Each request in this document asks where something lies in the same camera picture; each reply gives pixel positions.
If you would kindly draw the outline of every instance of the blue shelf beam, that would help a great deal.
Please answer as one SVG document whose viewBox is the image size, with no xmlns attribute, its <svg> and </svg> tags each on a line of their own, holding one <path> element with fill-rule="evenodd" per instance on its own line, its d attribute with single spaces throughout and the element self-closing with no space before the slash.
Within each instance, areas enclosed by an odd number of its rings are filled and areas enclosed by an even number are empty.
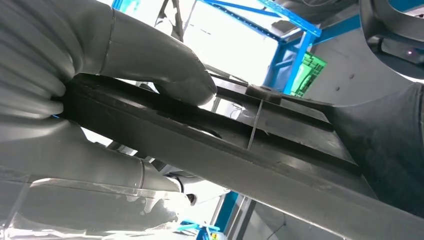
<svg viewBox="0 0 424 240">
<path fill-rule="evenodd" d="M 314 39 L 315 35 L 305 32 L 299 41 L 279 43 L 263 85 L 290 94 L 305 53 Z"/>
<path fill-rule="evenodd" d="M 121 8 L 123 0 L 113 0 L 112 8 L 119 10 Z"/>
<path fill-rule="evenodd" d="M 238 4 L 234 4 L 231 2 L 226 2 L 226 1 L 217 1 L 217 0 L 202 0 L 203 2 L 207 3 L 207 4 L 218 4 L 221 6 L 227 6 L 227 7 L 232 7 L 232 8 L 236 8 L 236 9 L 241 9 L 241 10 L 245 10 L 248 12 L 252 12 L 252 13 L 256 13 L 256 14 L 262 14 L 265 16 L 270 16 L 270 17 L 275 17 L 275 18 L 279 18 L 280 15 L 278 15 L 277 13 L 271 12 L 271 11 L 265 11 L 262 9 L 257 9 L 257 8 L 253 8 L 253 7 L 249 7 L 249 6 L 243 6 L 243 5 L 238 5 Z"/>
<path fill-rule="evenodd" d="M 270 8 L 276 14 L 281 17 L 287 17 L 290 23 L 294 24 L 296 27 L 302 29 L 305 32 L 310 32 L 311 34 L 319 37 L 321 35 L 321 29 L 313 25 L 312 23 L 306 21 L 295 13 L 291 12 L 287 8 L 280 6 L 278 3 L 275 3 L 272 0 L 258 0 L 264 6 Z"/>
<path fill-rule="evenodd" d="M 225 7 L 221 6 L 221 5 L 214 4 L 214 3 L 208 3 L 207 1 L 204 1 L 204 2 L 206 4 L 208 4 L 208 5 L 210 5 L 211 7 L 214 7 L 216 9 L 224 12 L 228 16 L 234 18 L 235 20 L 239 21 L 243 25 L 247 26 L 248 28 L 254 30 L 255 32 L 257 32 L 257 33 L 259 33 L 259 34 L 261 34 L 263 36 L 272 38 L 272 39 L 274 39 L 276 41 L 280 41 L 281 40 L 280 36 L 278 36 L 278 35 L 270 32 L 268 29 L 266 29 L 266 28 L 264 28 L 264 27 L 262 27 L 262 26 L 260 26 L 260 25 L 258 25 L 256 23 L 254 23 L 253 21 L 250 21 L 249 19 L 247 19 L 247 18 L 245 18 L 243 16 L 238 15 L 237 13 L 234 13 L 234 12 L 228 10 L 227 8 L 225 8 Z"/>
<path fill-rule="evenodd" d="M 215 226 L 218 227 L 222 233 L 224 233 L 227 230 L 227 227 L 229 227 L 228 223 L 230 222 L 238 197 L 239 194 L 233 191 L 230 191 L 225 195 L 224 202 L 222 203 L 221 210 L 219 211 L 215 222 Z"/>
</svg>

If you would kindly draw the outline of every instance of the metal rod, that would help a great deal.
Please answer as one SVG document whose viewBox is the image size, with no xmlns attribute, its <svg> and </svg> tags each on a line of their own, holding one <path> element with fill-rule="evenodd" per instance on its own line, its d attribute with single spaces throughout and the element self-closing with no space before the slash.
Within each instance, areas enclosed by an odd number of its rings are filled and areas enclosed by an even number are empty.
<svg viewBox="0 0 424 240">
<path fill-rule="evenodd" d="M 245 200 L 246 200 L 246 196 L 243 196 L 243 198 L 241 199 L 241 202 L 240 202 L 240 206 L 238 207 L 238 210 L 237 210 L 236 214 L 234 215 L 234 219 L 231 221 L 231 225 L 229 226 L 228 232 L 226 232 L 225 235 L 229 236 L 231 234 L 231 232 L 233 231 L 237 217 L 239 216 L 239 214 L 242 210 L 242 206 L 243 206 L 243 203 L 245 202 Z"/>
<path fill-rule="evenodd" d="M 259 104 L 259 108 L 257 109 L 257 113 L 256 113 L 256 116 L 254 118 L 253 129 L 252 129 L 252 132 L 250 134 L 249 144 L 247 145 L 247 150 L 249 150 L 249 151 L 252 149 L 253 139 L 255 138 L 256 126 L 258 125 L 258 120 L 259 120 L 259 117 L 261 115 L 261 110 L 262 110 L 263 104 L 264 104 L 264 100 L 261 99 L 260 104 Z"/>
<path fill-rule="evenodd" d="M 210 220 L 210 225 L 215 225 L 217 222 L 218 215 L 220 214 L 221 208 L 223 207 L 225 194 L 219 198 L 218 204 L 216 205 L 215 212 L 213 212 L 212 219 Z"/>
</svg>

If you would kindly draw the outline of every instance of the clear plastic wrap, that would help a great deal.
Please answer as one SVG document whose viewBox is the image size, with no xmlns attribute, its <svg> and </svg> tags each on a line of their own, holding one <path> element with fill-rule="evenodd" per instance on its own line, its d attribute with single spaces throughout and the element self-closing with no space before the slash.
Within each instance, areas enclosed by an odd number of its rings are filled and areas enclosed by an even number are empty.
<svg viewBox="0 0 424 240">
<path fill-rule="evenodd" d="M 175 230 L 183 193 L 0 169 L 0 239 L 126 239 Z"/>
</svg>

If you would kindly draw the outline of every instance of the blue metal rack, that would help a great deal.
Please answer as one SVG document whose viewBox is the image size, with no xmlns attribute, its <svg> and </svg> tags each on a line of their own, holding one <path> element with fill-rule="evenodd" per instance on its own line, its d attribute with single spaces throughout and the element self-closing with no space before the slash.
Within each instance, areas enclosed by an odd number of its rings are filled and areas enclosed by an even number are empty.
<svg viewBox="0 0 424 240">
<path fill-rule="evenodd" d="M 321 29 L 304 20 L 303 18 L 299 17 L 290 10 L 273 2 L 272 0 L 258 0 L 260 3 L 262 3 L 264 6 L 266 6 L 272 11 L 265 11 L 262 9 L 256 9 L 253 7 L 242 6 L 218 0 L 201 1 L 231 16 L 232 18 L 241 22 L 243 25 L 251 28 L 255 32 L 271 39 L 274 39 L 278 42 L 277 49 L 275 51 L 274 57 L 272 58 L 263 84 L 265 86 L 274 88 L 282 93 L 290 94 L 293 83 L 302 64 L 302 60 L 308 49 L 308 46 L 312 44 L 317 37 L 320 37 L 322 32 Z M 253 21 L 242 17 L 233 11 L 230 11 L 224 6 L 237 8 L 270 17 L 285 17 L 292 24 L 298 27 L 300 31 L 303 31 L 303 36 L 302 38 L 300 38 L 300 41 L 287 43 L 286 39 L 290 37 L 291 34 L 280 37 L 270 32 L 268 29 L 254 23 Z"/>
</svg>

